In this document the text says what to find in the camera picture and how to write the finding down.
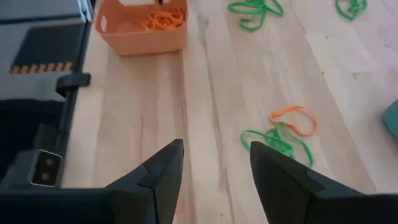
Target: orange rubber band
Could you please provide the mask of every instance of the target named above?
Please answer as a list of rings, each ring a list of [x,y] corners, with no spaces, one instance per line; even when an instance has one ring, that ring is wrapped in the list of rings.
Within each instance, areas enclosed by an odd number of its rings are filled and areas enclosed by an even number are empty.
[[[275,111],[275,112],[271,113],[271,115],[269,115],[269,121],[272,124],[276,124],[276,123],[279,122],[279,121],[275,120],[276,117],[282,116],[283,114],[286,114],[286,113],[291,112],[291,111],[302,110],[302,109],[305,109],[305,107],[304,106],[300,106],[300,105],[293,105],[293,106],[290,106],[290,107],[288,107],[286,109]],[[301,130],[299,130],[299,128],[296,127],[296,125],[286,122],[286,125],[288,127],[292,128],[299,136],[303,136],[303,137],[312,136],[315,133],[315,131],[317,130],[317,128],[318,128],[317,117],[310,110],[308,110],[308,112],[311,115],[311,119],[312,119],[312,123],[313,123],[313,129],[312,129],[312,131],[310,133],[304,133]]]
[[[171,30],[180,27],[185,22],[185,13],[176,8],[175,12],[154,11],[149,13],[149,20],[138,22],[145,31]]]

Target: wooden tabletop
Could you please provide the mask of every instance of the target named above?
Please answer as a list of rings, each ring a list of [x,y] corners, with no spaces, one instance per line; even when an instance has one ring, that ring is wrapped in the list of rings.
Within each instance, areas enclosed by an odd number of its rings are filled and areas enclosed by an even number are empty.
[[[187,46],[119,57],[91,31],[64,187],[104,187],[175,138],[185,146],[177,223],[266,223],[239,136],[304,105],[314,170],[365,193],[397,192],[398,144],[383,111],[398,98],[398,3],[369,1],[354,22],[335,0],[281,0],[248,33],[227,0],[191,0]],[[311,128],[306,116],[284,120]],[[298,160],[308,163],[295,146]]]

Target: gray surface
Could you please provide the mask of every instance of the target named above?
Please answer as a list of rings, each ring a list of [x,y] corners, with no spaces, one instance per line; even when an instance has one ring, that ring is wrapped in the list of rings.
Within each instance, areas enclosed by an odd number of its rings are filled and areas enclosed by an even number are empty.
[[[65,14],[80,14],[77,0],[0,0],[0,20]]]
[[[79,19],[63,23],[81,22]],[[0,26],[0,100],[36,99],[65,101],[55,92],[58,77],[70,72],[48,72],[36,74],[10,74],[12,65],[26,32],[31,26],[59,24],[55,22],[36,22]]]

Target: rubber band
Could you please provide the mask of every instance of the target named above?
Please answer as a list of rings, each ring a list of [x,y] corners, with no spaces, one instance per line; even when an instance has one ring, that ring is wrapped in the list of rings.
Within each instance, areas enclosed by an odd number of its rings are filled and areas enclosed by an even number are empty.
[[[282,140],[280,134],[279,134],[279,129],[278,129],[278,125],[281,125],[284,128],[284,131],[288,134],[289,137],[291,137],[292,139],[298,141],[304,148],[304,151],[308,157],[308,166],[312,167],[314,160],[313,160],[313,156],[311,153],[310,148],[306,145],[306,143],[301,140],[300,138],[294,136],[292,133],[289,132],[288,128],[287,128],[287,124],[285,122],[279,122],[275,125],[274,128],[266,131],[266,133],[262,133],[260,131],[256,131],[256,130],[245,130],[242,132],[241,134],[241,142],[242,145],[245,147],[246,150],[250,151],[250,145],[249,143],[245,140],[244,136],[248,133],[250,134],[257,134],[260,135],[264,138],[264,140],[266,141],[267,145],[273,149],[275,149],[276,151],[284,154],[285,156],[288,156],[292,159],[295,159],[294,156],[294,151],[293,151],[293,147],[287,143],[286,141]]]
[[[249,18],[240,18],[239,25],[249,32],[258,30],[266,19],[267,12],[271,12],[277,16],[284,15],[284,9],[277,0],[272,0],[276,6],[276,10],[267,6],[265,0],[245,0],[244,2],[232,2],[228,5],[228,9],[233,13],[249,14]],[[246,25],[249,22],[254,22],[258,15],[261,15],[259,24],[256,26]]]
[[[180,27],[186,21],[185,13],[180,8],[176,8],[175,12],[154,11],[148,16],[149,20],[136,23],[145,31],[171,30]]]
[[[348,9],[348,12],[345,12],[344,10],[342,10],[342,8],[340,7],[339,4],[340,0],[336,0],[336,10],[338,12],[338,14],[340,14],[342,17],[344,17],[345,19],[349,20],[349,21],[353,21],[356,16],[358,15],[358,13],[360,11],[363,11],[367,8],[368,6],[368,1],[367,0],[361,0],[361,2],[359,2],[359,0],[350,0],[350,7]]]
[[[293,106],[290,106],[290,107],[288,107],[286,109],[275,111],[275,112],[271,113],[271,115],[269,116],[269,121],[272,124],[277,124],[278,121],[275,120],[276,117],[282,116],[283,114],[286,114],[286,113],[291,112],[291,111],[302,110],[302,109],[305,109],[305,107],[304,106],[300,106],[300,105],[293,105]],[[292,128],[301,137],[312,136],[315,133],[315,131],[317,130],[317,128],[318,128],[317,117],[311,111],[308,110],[308,112],[311,115],[311,119],[312,119],[312,123],[313,123],[313,129],[309,133],[304,133],[301,130],[299,130],[299,128],[296,127],[296,125],[286,122],[286,125],[288,127]]]

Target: basket handle hole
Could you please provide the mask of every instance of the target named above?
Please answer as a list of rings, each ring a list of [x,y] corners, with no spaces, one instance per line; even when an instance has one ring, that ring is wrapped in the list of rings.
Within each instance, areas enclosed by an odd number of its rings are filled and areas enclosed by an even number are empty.
[[[106,17],[104,16],[101,17],[101,29],[103,32],[106,31]]]

